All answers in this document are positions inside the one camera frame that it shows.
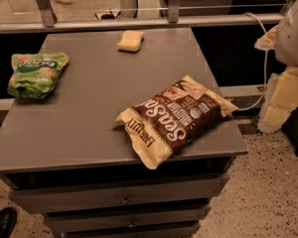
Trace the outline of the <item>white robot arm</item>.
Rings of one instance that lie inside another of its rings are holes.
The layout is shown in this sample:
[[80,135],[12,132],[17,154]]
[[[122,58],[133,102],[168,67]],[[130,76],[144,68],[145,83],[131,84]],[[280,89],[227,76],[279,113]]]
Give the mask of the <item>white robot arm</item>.
[[256,41],[254,47],[262,51],[274,50],[278,61],[298,67],[298,0],[277,26]]

